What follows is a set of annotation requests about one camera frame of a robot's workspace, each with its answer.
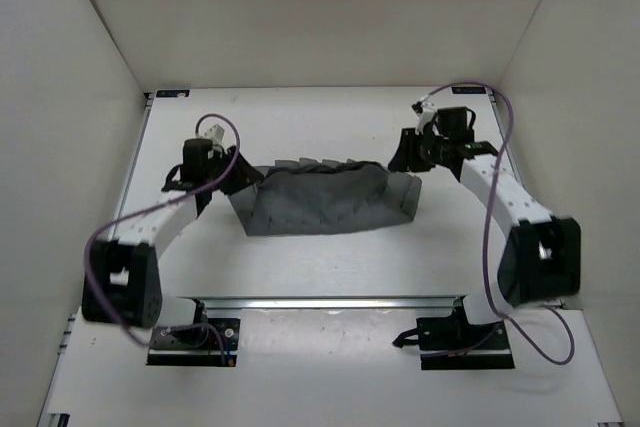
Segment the grey pleated skirt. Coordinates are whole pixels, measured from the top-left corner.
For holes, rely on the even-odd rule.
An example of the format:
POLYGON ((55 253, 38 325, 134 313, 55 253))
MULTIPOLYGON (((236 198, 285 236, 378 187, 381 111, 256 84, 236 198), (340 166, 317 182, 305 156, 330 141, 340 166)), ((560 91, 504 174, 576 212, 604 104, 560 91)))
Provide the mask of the grey pleated skirt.
POLYGON ((311 158, 259 166, 262 182, 229 197, 253 237, 339 235, 413 222, 422 180, 372 161, 311 158))

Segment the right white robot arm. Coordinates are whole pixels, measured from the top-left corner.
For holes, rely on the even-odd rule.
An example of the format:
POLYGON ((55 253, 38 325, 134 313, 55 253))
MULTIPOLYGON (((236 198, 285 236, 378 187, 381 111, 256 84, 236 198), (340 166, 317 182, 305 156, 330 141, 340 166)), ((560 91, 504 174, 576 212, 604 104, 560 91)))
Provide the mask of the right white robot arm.
POLYGON ((481 293, 461 300, 462 313, 448 323, 449 338, 471 347, 517 307, 576 295, 581 286, 581 228, 538 203, 500 166, 499 151, 475 138, 475 113, 467 107, 434 109, 413 105, 414 128, 401 133, 389 168, 396 172, 449 170, 485 206, 486 223, 496 224, 506 244, 495 272, 483 270, 481 293))

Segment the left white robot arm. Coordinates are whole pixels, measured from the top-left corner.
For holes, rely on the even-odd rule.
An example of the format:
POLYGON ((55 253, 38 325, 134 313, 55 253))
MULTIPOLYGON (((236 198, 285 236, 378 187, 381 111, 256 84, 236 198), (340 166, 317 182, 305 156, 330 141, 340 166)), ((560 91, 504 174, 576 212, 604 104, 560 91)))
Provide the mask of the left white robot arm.
POLYGON ((111 240, 94 234, 85 248, 81 312, 85 320, 150 329, 165 306, 159 260, 176 237, 219 191, 226 196, 254 187, 264 174, 235 146, 208 138, 184 142, 182 162, 167 173, 158 201, 111 240))

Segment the right blue corner label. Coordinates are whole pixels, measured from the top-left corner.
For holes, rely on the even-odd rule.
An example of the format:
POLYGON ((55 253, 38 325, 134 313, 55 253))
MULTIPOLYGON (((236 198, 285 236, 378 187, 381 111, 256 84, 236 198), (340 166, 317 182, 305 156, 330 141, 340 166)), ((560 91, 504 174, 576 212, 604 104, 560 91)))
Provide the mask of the right blue corner label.
POLYGON ((486 89, 482 86, 452 86, 454 95, 485 95, 486 89))

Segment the blue corner label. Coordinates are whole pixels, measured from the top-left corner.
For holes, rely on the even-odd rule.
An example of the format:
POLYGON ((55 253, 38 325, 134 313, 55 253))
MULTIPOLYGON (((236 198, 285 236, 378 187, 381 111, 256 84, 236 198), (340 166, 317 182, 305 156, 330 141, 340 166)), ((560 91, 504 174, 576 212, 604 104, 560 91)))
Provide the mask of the blue corner label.
POLYGON ((452 86, 454 95, 485 95, 486 89, 482 86, 452 86))
POLYGON ((187 98, 190 95, 189 89, 162 89, 157 90, 156 98, 187 98))

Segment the left blue corner label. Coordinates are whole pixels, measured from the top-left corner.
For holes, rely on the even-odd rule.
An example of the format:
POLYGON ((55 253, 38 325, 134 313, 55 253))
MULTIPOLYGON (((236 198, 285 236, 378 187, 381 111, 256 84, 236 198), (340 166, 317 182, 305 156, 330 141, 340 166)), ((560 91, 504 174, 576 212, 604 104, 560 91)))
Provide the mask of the left blue corner label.
POLYGON ((190 95, 189 89, 162 89, 157 90, 156 98, 187 98, 190 95))

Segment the aluminium front rail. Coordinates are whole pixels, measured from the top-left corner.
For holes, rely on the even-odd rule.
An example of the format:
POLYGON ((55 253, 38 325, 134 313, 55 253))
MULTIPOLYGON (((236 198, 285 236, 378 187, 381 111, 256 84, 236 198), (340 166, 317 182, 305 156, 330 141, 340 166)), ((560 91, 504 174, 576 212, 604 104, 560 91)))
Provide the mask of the aluminium front rail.
POLYGON ((349 310, 349 309, 450 309, 452 296, 383 297, 209 297, 211 310, 349 310))

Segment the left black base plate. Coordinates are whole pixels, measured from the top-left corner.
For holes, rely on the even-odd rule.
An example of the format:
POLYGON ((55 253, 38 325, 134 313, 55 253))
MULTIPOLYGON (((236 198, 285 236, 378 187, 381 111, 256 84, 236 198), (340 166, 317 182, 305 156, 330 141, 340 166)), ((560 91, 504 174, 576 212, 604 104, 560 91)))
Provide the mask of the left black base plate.
POLYGON ((157 327, 151 333, 146 365, 235 368, 241 334, 239 314, 207 313, 209 327, 157 327))

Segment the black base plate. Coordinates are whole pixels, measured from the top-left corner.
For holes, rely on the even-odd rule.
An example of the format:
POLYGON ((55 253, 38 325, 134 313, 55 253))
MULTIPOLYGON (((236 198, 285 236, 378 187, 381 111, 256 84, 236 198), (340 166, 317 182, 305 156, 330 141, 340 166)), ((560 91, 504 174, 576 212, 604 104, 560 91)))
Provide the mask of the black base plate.
POLYGON ((207 313, 209 327, 157 327, 151 333, 146 365, 235 368, 241 334, 239 314, 207 313))
POLYGON ((396 348, 417 346, 423 371, 490 371, 515 368, 503 322, 472 325, 461 306, 445 317, 419 317, 413 329, 392 342, 396 348))

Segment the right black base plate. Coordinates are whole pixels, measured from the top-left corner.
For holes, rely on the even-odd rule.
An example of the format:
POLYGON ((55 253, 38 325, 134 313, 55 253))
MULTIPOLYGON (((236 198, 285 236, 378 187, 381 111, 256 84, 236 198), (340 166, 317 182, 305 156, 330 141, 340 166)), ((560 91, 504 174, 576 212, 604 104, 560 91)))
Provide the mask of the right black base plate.
POLYGON ((445 317, 419 317, 413 329, 392 342, 396 348, 417 346, 423 371, 490 371, 515 368, 503 322, 472 325, 461 306, 445 317))

